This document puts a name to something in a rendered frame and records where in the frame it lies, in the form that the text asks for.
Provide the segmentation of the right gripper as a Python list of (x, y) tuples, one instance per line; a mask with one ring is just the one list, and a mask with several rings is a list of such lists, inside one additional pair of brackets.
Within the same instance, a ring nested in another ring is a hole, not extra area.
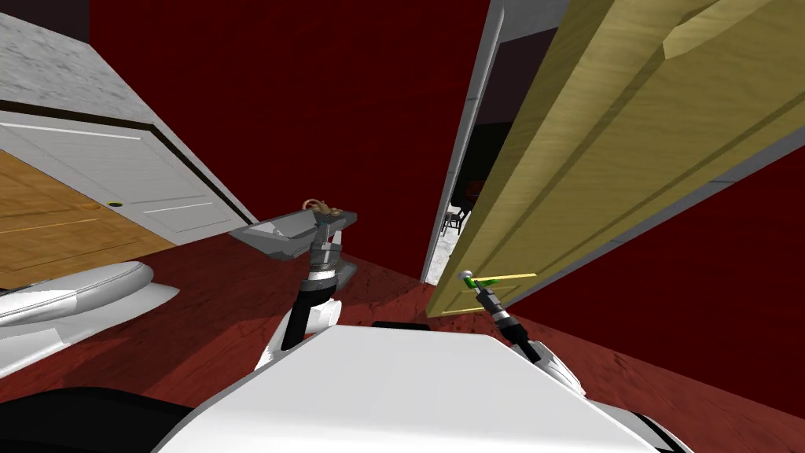
[(498, 299), (494, 292), (489, 288), (497, 280), (473, 280), (474, 290), (476, 291), (476, 300), (481, 304), (483, 309), (498, 309)]

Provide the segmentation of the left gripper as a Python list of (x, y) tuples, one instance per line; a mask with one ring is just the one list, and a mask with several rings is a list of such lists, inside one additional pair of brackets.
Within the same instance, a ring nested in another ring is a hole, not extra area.
[(342, 231), (336, 231), (328, 242), (332, 216), (315, 213), (314, 217), (317, 230), (310, 248), (310, 272), (334, 271), (342, 249)]

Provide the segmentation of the green and white door handle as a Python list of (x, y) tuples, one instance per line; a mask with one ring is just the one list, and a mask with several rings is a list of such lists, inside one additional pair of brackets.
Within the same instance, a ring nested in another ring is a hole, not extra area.
[(461, 271), (458, 274), (458, 279), (470, 289), (489, 287), (500, 281), (499, 278), (474, 278), (471, 271)]

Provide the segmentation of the dark chair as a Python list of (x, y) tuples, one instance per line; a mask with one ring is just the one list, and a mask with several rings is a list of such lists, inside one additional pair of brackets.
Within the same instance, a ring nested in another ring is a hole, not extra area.
[(463, 200), (458, 203), (458, 207), (459, 212), (446, 212), (441, 228), (442, 236), (445, 236), (447, 234), (447, 230), (450, 228), (455, 229), (458, 234), (461, 234), (463, 223), (469, 216), (469, 213), (472, 211), (472, 203), (467, 200)]

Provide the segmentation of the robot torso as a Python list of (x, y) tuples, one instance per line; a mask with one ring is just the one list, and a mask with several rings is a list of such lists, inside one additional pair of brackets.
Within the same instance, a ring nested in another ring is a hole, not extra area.
[(497, 339), (331, 326), (153, 453), (656, 453)]

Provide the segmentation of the white panelled door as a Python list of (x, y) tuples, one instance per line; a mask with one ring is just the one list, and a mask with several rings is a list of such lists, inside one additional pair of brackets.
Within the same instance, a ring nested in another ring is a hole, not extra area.
[(150, 131), (0, 111), (0, 148), (174, 245), (247, 224)]

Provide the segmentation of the yellow wooden door leaf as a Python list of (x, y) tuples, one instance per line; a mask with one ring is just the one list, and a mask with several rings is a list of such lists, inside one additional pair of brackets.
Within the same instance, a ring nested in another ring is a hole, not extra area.
[(523, 299), (805, 146), (805, 0), (571, 0), (426, 309)]

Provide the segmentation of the white toilet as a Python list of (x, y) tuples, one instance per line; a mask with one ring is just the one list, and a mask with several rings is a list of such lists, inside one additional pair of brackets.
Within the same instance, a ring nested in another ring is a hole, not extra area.
[(0, 379), (156, 309), (179, 290), (138, 261), (0, 289)]

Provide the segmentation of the brown wooden door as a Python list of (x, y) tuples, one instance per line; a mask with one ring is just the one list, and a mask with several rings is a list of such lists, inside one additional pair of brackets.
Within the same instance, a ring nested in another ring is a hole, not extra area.
[(0, 289), (171, 247), (172, 242), (0, 149)]

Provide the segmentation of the grey wall sink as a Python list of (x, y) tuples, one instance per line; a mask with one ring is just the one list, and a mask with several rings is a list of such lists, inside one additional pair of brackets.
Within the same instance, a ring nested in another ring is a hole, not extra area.
[[(341, 211), (341, 209), (328, 206), (324, 201), (308, 199), (303, 202), (301, 211), (252, 226), (244, 226), (231, 231), (230, 235), (270, 258), (280, 261), (294, 260), (306, 252), (310, 254), (311, 244), (314, 242), (317, 230), (315, 213), (332, 216), (328, 242), (336, 231), (343, 232), (346, 227), (357, 221), (357, 214), (354, 212)], [(356, 270), (356, 264), (339, 258), (334, 271), (310, 272), (309, 268), (307, 279), (311, 282), (328, 280), (331, 286), (342, 289), (354, 276)]]

